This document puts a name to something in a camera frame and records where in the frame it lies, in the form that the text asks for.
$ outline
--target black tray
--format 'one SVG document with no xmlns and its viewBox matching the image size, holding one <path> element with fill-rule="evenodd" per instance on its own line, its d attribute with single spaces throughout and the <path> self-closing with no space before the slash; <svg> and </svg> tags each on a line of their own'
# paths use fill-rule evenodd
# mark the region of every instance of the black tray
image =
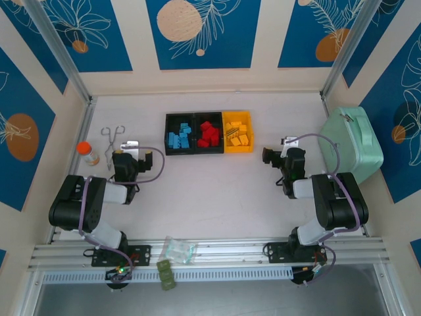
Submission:
<svg viewBox="0 0 421 316">
<path fill-rule="evenodd" d="M 217 147 L 197 147 L 197 141 L 202 138 L 200 125 L 206 121 L 219 129 L 219 146 Z M 221 112 L 195 113 L 195 147 L 195 153 L 224 153 L 224 125 Z"/>
<path fill-rule="evenodd" d="M 187 135 L 190 148 L 172 149 L 168 146 L 168 133 L 180 133 L 181 123 L 188 123 L 191 128 L 191 133 Z M 195 135 L 194 135 L 194 114 L 193 113 L 177 113 L 167 114 L 165 119 L 165 155 L 192 155 L 195 153 Z"/>
</svg>

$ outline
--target plastic bag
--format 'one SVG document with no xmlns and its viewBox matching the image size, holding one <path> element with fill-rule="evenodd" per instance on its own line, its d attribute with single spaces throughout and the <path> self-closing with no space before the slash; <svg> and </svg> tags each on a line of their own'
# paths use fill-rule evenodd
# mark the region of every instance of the plastic bag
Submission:
<svg viewBox="0 0 421 316">
<path fill-rule="evenodd" d="M 177 240 L 169 236 L 165 238 L 164 248 L 160 256 L 160 261 L 169 259 L 177 263 L 187 265 L 191 263 L 196 245 L 186 240 Z"/>
</svg>

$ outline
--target red block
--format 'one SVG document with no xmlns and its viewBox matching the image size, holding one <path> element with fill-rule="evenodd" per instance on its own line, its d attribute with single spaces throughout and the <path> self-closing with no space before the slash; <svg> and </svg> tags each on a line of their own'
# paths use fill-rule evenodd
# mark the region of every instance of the red block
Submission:
<svg viewBox="0 0 421 316">
<path fill-rule="evenodd" d="M 218 133 L 214 133 L 210 137 L 210 144 L 211 144 L 212 147 L 219 146 L 219 135 L 218 135 Z"/>
<path fill-rule="evenodd" d="M 204 132 L 203 132 L 203 139 L 204 140 L 209 140 L 210 138 L 211 138 L 211 136 L 213 135 L 213 134 L 215 134 L 215 132 L 217 132 L 218 130 L 215 128 L 215 127 L 213 127 L 213 126 L 210 126 L 210 127 L 208 127 L 208 129 L 207 130 L 205 130 Z"/>
<path fill-rule="evenodd" d="M 197 141 L 197 147 L 209 147 L 209 143 L 200 139 Z"/>
<path fill-rule="evenodd" d="M 200 125 L 200 129 L 202 132 L 206 131 L 208 128 L 212 127 L 212 124 L 208 121 L 204 122 Z"/>
</svg>

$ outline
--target white table surface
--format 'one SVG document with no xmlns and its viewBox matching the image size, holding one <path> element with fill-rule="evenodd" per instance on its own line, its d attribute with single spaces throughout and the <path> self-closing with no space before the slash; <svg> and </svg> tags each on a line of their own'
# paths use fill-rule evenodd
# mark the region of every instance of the white table surface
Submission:
<svg viewBox="0 0 421 316">
<path fill-rule="evenodd" d="M 78 174 L 110 177 L 104 151 L 108 139 L 101 129 L 124 125 L 116 146 L 127 140 L 164 151 L 165 114 L 174 112 L 248 110 L 255 150 L 245 154 L 166 157 L 161 177 L 140 185 L 130 205 L 104 204 L 102 217 L 129 239 L 260 238 L 288 236 L 315 216 L 312 199 L 292 200 L 275 186 L 278 169 L 262 162 L 263 147 L 280 149 L 284 136 L 318 132 L 326 115 L 318 93 L 189 93 L 99 97 L 87 141 L 100 154 L 97 166 L 81 161 Z M 306 175 L 325 171 L 316 138 L 300 141 L 306 150 Z M 153 169 L 161 156 L 154 153 Z M 78 239 L 62 232 L 61 240 Z"/>
</svg>

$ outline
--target bottle cap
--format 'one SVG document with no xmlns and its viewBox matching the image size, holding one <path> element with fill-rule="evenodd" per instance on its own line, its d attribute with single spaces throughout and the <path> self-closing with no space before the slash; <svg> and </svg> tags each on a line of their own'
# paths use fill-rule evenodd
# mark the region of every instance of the bottle cap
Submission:
<svg viewBox="0 0 421 316">
<path fill-rule="evenodd" d="M 91 147 L 91 145 L 88 142 L 80 142 L 76 146 L 76 151 L 80 155 L 87 155 L 88 153 L 90 153 L 92 151 L 92 147 Z"/>
</svg>

